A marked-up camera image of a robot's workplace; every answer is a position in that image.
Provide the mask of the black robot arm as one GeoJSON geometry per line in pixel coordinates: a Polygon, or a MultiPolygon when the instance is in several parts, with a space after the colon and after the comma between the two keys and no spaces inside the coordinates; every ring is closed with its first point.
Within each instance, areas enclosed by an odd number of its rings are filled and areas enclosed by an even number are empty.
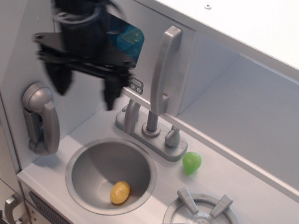
{"type": "Polygon", "coordinates": [[[107,110],[129,84],[132,59],[112,43],[121,30],[110,29],[107,7],[111,0],[53,0],[53,18],[58,33],[37,33],[33,40],[38,56],[59,94],[67,93],[72,73],[78,71],[104,81],[107,110]]]}

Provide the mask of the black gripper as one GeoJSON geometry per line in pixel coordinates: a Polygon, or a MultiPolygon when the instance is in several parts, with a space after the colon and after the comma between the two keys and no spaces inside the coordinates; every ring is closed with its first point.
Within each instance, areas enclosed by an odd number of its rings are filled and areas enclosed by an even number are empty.
{"type": "Polygon", "coordinates": [[[112,44],[114,32],[102,17],[81,19],[61,12],[55,20],[60,32],[37,33],[33,39],[55,89],[65,95],[73,71],[104,79],[104,101],[106,110],[111,111],[129,82],[132,59],[112,44]]]}

